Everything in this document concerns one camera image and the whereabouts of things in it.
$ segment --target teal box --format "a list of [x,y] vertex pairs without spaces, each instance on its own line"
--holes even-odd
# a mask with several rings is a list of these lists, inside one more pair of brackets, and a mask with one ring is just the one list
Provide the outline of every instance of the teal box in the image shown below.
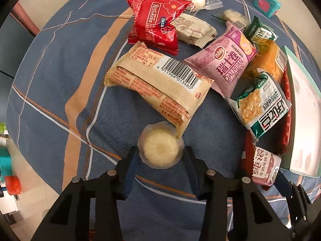
[[12,176],[11,157],[6,148],[0,147],[0,181],[4,182],[4,176]]
[[270,18],[274,15],[278,9],[281,8],[281,4],[278,0],[255,0],[254,6],[258,8],[266,17]]

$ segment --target red oval logo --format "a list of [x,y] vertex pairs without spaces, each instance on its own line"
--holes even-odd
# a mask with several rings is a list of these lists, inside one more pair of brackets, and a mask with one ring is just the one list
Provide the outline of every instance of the red oval logo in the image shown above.
[[223,59],[223,57],[225,56],[225,48],[222,46],[218,46],[213,54],[214,59],[220,61],[221,59]]

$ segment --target metal screw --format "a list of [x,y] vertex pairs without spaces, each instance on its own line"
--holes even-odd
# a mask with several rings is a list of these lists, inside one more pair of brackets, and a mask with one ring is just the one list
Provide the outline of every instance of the metal screw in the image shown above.
[[248,184],[248,183],[251,182],[250,178],[248,178],[248,177],[243,177],[243,178],[242,178],[242,181],[243,181],[245,184]]
[[216,173],[216,171],[213,170],[213,169],[208,169],[208,170],[206,171],[206,174],[208,174],[209,176],[214,176],[215,173]]
[[77,183],[77,182],[79,182],[80,181],[80,177],[78,177],[78,176],[75,176],[75,177],[73,177],[72,179],[71,179],[71,182],[72,183]]
[[115,176],[117,174],[117,170],[116,169],[110,169],[107,171],[107,174],[109,176]]

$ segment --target blue tablecloth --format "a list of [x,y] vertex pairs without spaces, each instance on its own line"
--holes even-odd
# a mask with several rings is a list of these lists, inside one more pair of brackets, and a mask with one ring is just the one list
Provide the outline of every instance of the blue tablecloth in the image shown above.
[[[277,44],[290,48],[321,88],[315,59],[284,22],[276,16],[267,19],[253,7],[253,0],[222,1],[223,8],[199,11],[197,17],[221,35],[225,25],[211,14],[232,8],[250,19],[258,16],[279,36]],[[34,39],[14,80],[6,115],[8,131],[33,169],[58,193],[76,174],[91,179],[114,168],[137,144],[147,124],[164,120],[136,92],[103,86],[106,71],[130,48],[126,38],[132,19],[118,18],[128,14],[127,8],[126,0],[68,1]],[[198,47],[180,42],[175,58],[182,60],[197,51]],[[211,90],[183,138],[208,167],[233,177],[245,132],[224,99]],[[272,134],[271,130],[266,140],[260,140],[267,149]],[[316,197],[319,178],[282,172],[301,183],[312,200]],[[287,223],[285,198],[274,186],[263,193]],[[128,200],[118,203],[124,239],[198,240],[204,204],[192,195],[181,161],[166,170],[141,162]],[[229,199],[229,228],[231,205]]]

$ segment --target barcode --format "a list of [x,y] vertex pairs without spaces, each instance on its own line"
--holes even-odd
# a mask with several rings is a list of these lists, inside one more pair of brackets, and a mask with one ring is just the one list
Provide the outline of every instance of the barcode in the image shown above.
[[243,23],[241,23],[240,21],[235,21],[235,22],[233,22],[233,24],[239,29],[243,29],[245,27],[245,25]]
[[187,83],[189,89],[192,89],[198,82],[198,78],[194,75],[192,69],[186,64],[179,62],[175,59],[168,59],[168,61],[162,66],[162,70],[166,70],[174,75],[173,78],[180,79]]
[[279,65],[280,69],[284,71],[286,66],[286,55],[281,49],[279,49],[278,54],[276,55],[275,61],[277,65]]

